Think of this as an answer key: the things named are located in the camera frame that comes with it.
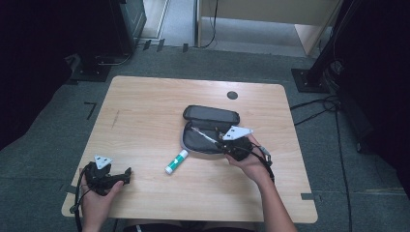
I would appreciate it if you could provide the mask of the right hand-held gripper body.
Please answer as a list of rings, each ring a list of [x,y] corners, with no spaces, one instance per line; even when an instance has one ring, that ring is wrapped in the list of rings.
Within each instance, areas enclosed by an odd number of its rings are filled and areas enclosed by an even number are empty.
[[[247,158],[252,149],[248,136],[252,133],[251,129],[232,126],[222,139],[222,142],[229,146],[229,152],[226,154],[236,161]]]

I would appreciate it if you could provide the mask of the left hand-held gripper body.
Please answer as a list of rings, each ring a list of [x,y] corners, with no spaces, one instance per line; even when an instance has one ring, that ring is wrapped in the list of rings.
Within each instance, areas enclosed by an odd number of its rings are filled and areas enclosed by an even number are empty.
[[[112,159],[94,156],[94,161],[90,161],[85,167],[85,178],[88,187],[99,195],[107,195],[107,191],[119,181],[118,176],[109,174]]]

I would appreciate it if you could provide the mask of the black zip pencil case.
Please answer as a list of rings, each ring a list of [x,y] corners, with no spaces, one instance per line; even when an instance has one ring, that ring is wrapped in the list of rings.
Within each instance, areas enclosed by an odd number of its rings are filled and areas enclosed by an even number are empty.
[[[225,133],[240,123],[240,115],[236,111],[214,108],[202,105],[189,105],[183,112],[183,118],[187,121],[181,136],[182,146],[191,152],[202,154],[220,154],[221,150],[216,144],[206,140],[191,127],[199,128],[208,136],[218,139],[215,128]]]

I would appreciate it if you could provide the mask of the silver pen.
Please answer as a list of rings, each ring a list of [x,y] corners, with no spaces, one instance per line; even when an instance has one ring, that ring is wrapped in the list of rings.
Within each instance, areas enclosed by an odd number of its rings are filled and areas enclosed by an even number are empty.
[[[219,143],[216,139],[208,136],[206,133],[202,132],[199,128],[191,127],[191,129],[193,131],[197,132],[198,134],[200,134],[202,137],[204,137],[206,140],[210,141],[211,143],[213,143],[213,144],[218,144]]]

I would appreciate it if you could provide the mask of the white green glue stick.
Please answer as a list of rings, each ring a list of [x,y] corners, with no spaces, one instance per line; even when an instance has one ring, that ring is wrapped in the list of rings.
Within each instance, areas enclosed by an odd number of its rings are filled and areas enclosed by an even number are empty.
[[[189,152],[187,150],[182,150],[165,168],[165,173],[170,175],[172,174],[179,165],[186,159]]]

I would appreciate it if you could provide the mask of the person's right hand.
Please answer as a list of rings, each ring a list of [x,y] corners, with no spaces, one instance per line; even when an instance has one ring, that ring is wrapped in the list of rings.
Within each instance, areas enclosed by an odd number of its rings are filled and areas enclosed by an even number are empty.
[[[227,154],[225,157],[231,165],[239,167],[259,187],[273,184],[275,175],[271,169],[272,163],[269,161],[269,155],[252,134],[248,136],[248,139],[252,149],[247,158],[236,161]]]

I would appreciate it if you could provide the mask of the person's left hand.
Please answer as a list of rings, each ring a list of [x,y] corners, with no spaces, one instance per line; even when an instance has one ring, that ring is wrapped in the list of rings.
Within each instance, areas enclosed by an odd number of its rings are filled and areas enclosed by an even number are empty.
[[[81,190],[85,192],[81,202],[81,211],[83,215],[83,223],[85,221],[102,222],[108,218],[111,205],[116,195],[121,191],[123,183],[117,182],[108,194],[101,196],[90,190],[85,178],[81,180]]]

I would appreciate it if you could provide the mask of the black slanted stand with base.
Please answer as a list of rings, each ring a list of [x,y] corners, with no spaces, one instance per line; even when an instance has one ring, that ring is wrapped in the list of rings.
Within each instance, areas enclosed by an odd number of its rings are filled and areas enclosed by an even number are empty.
[[[292,69],[292,76],[299,92],[328,93],[329,87],[323,79],[323,72],[337,58],[335,48],[337,37],[344,30],[347,21],[351,18],[351,8],[356,0],[343,0],[341,11],[338,14],[336,25],[332,29],[331,37],[324,46],[317,60],[309,70]]]

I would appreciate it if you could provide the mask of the black stand with square base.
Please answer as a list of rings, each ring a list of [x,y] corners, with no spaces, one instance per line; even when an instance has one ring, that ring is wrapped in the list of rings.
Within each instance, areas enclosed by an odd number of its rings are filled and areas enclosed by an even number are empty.
[[[132,42],[125,20],[126,0],[74,0],[73,42],[80,63],[73,79],[105,82],[110,65],[100,55],[132,53]]]

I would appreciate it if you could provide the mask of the light wooden furniture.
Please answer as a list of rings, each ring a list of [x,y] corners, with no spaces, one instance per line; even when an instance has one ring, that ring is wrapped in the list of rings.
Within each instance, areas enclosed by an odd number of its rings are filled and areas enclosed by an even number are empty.
[[[333,24],[344,0],[194,0],[194,44],[201,46],[202,18],[293,24],[306,55],[311,55]]]

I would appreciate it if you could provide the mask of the black cabinet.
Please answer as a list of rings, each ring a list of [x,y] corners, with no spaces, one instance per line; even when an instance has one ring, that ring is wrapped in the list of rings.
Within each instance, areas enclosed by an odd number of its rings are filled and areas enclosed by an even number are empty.
[[[121,53],[132,54],[147,20],[143,0],[109,1]]]

